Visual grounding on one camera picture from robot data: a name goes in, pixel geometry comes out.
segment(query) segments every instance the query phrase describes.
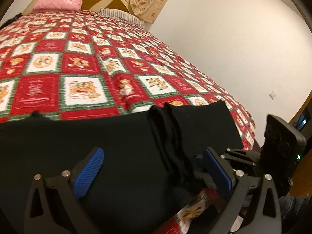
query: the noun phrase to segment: bedspread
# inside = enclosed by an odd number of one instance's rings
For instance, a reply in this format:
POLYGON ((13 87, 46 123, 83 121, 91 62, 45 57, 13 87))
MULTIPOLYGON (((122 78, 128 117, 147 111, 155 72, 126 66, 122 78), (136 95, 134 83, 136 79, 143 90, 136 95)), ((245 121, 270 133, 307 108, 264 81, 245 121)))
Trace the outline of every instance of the bedspread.
POLYGON ((251 149, 255 124, 245 108, 144 29, 79 11, 29 14, 0 31, 0 122, 35 110, 88 119, 218 100, 251 149))

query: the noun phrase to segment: quilt square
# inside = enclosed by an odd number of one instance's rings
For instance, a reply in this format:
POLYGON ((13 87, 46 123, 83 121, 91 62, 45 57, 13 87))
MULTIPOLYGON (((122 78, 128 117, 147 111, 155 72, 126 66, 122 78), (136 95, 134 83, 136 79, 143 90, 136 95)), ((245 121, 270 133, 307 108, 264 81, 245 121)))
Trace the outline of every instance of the quilt square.
POLYGON ((163 78, 165 78, 181 94, 198 94, 198 92, 193 87, 191 87, 180 77, 163 75, 163 78))
POLYGON ((35 52, 63 52, 66 40, 41 40, 35 52))
POLYGON ((105 31, 113 31, 113 28, 111 28, 110 26, 100 26, 100 28, 105 31))
POLYGON ((98 46, 110 46, 110 42, 108 40, 98 38, 97 36, 92 36, 92 40, 98 45, 98 46))
POLYGON ((96 57, 85 54, 64 53, 61 73, 64 74, 101 74, 96 57))
POLYGON ((29 57, 30 54, 24 54, 3 61, 2 66, 0 66, 0 80, 19 76, 23 72, 29 57))
POLYGON ((86 44, 78 41, 68 41, 66 48, 69 52, 92 54, 91 45, 89 43, 86 44))
POLYGON ((58 72, 62 54, 58 53, 35 53, 29 60, 25 74, 38 72, 58 72))
POLYGON ((62 110, 69 111, 113 105, 101 75, 62 76, 60 91, 62 110))
POLYGON ((124 58, 133 58, 133 59, 141 60, 141 58, 133 49, 117 47, 117 50, 120 53, 120 55, 124 58))
POLYGON ((157 71, 145 61, 123 59, 128 70, 134 74, 157 74, 157 71))
POLYGON ((10 111, 16 83, 16 80, 0 81, 0 117, 6 116, 10 111))
POLYGON ((46 40, 65 40, 67 38, 66 32, 49 32, 44 37, 46 40))
POLYGON ((71 32, 88 35, 88 32, 86 30, 82 30, 82 29, 78 29, 78 28, 72 28, 71 32))
POLYGON ((160 74, 165 74, 165 75, 173 75, 175 76, 176 74, 169 70, 166 66, 150 63, 151 66, 153 66, 160 74))
POLYGON ((117 107, 92 110, 67 111, 60 114, 62 120, 94 119, 119 115, 117 107))
POLYGON ((175 94, 177 91, 163 77, 155 75, 137 76, 152 96, 175 94))
POLYGON ((30 54, 35 49, 37 42, 29 42, 20 44, 15 48, 11 56, 18 56, 22 54, 30 54))
POLYGON ((4 48, 4 47, 12 47, 15 46, 17 44, 20 44, 21 41, 25 38, 25 36, 20 36, 20 37, 16 37, 16 38, 11 38, 9 40, 5 40, 0 44, 0 49, 4 48))
POLYGON ((97 53, 100 54, 102 59, 106 59, 109 57, 119 57, 118 53, 116 52, 115 48, 113 47, 107 47, 107 46, 96 46, 95 49, 97 49, 97 53))
POLYGON ((198 92, 207 92, 208 93, 208 91, 204 87, 199 85, 198 83, 191 81, 191 80, 187 80, 187 79, 185 79, 185 81, 187 81, 191 86, 193 86, 198 92))
POLYGON ((112 77, 111 80, 114 84, 112 90, 117 90, 117 96, 119 95, 119 100, 116 103, 124 107, 125 110, 129 110, 133 104, 149 100, 149 96, 144 88, 133 75, 119 73, 112 77))
POLYGON ((72 26, 73 26, 73 27, 79 27, 79 28, 82 28, 82 27, 85 27, 85 24, 84 24, 84 23, 77 23, 77 22, 73 22, 72 26))
POLYGON ((202 96, 187 97, 187 99, 192 105, 209 105, 202 96))
POLYGON ((68 40, 79 41, 79 42, 84 42, 84 43, 91 42, 91 38, 89 35, 78 34, 78 33, 69 33, 68 40))
POLYGON ((131 37, 130 37, 129 35, 124 34, 124 33, 122 33, 122 32, 118 32, 118 34, 119 34, 120 36, 126 38, 126 39, 131 39, 131 37))
POLYGON ((122 39, 122 37, 120 37, 120 36, 118 36, 118 35, 113 35, 113 34, 106 34, 107 35, 107 37, 109 37, 110 39, 112 39, 112 40, 116 40, 116 41, 124 41, 123 39, 122 39))
POLYGON ((58 111, 59 75, 43 74, 23 76, 14 96, 10 116, 31 113, 58 111))
POLYGON ((141 45, 136 45, 136 44, 131 44, 136 50, 141 51, 142 53, 146 53, 149 54, 148 51, 146 50, 146 48, 144 46, 141 45))
POLYGON ((9 57, 11 52, 13 51, 13 48, 3 48, 0 50, 0 59, 5 59, 6 57, 9 57))
POLYGON ((102 70, 107 72, 110 76, 115 74, 117 71, 127 72, 121 60, 118 58, 108 58, 107 60, 102 60, 102 70))
POLYGON ((169 103, 170 105, 174 105, 174 106, 188 105, 188 102, 185 100, 185 98, 183 98, 180 95, 170 96, 170 97, 165 97, 165 98, 157 98, 157 99, 154 99, 153 102, 155 103, 155 105, 159 107, 163 107, 165 103, 169 103))

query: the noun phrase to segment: black cloth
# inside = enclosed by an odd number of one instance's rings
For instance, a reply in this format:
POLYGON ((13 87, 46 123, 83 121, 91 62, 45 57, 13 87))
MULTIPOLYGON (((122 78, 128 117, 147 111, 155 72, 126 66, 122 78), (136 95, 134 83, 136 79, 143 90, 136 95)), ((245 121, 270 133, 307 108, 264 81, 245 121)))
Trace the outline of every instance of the black cloth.
POLYGON ((16 21, 17 19, 19 19, 22 16, 22 13, 17 14, 14 18, 10 18, 9 20, 7 20, 6 22, 4 22, 1 26, 0 26, 0 30, 3 29, 4 27, 8 26, 9 24, 13 23, 14 21, 16 21))
MULTIPOLYGON (((241 145, 230 133, 238 135, 237 130, 227 131, 234 122, 221 104, 173 107, 186 149, 178 156, 171 153, 173 162, 178 163, 181 154, 191 159, 210 145, 241 145)), ((149 112, 74 121, 36 116, 0 124, 0 207, 19 233, 33 176, 50 177, 70 170, 95 146, 104 149, 104 165, 81 204, 103 233, 151 233, 194 198, 183 182, 174 184, 168 175, 171 167, 164 165, 154 141, 162 142, 163 136, 155 133, 149 112)))

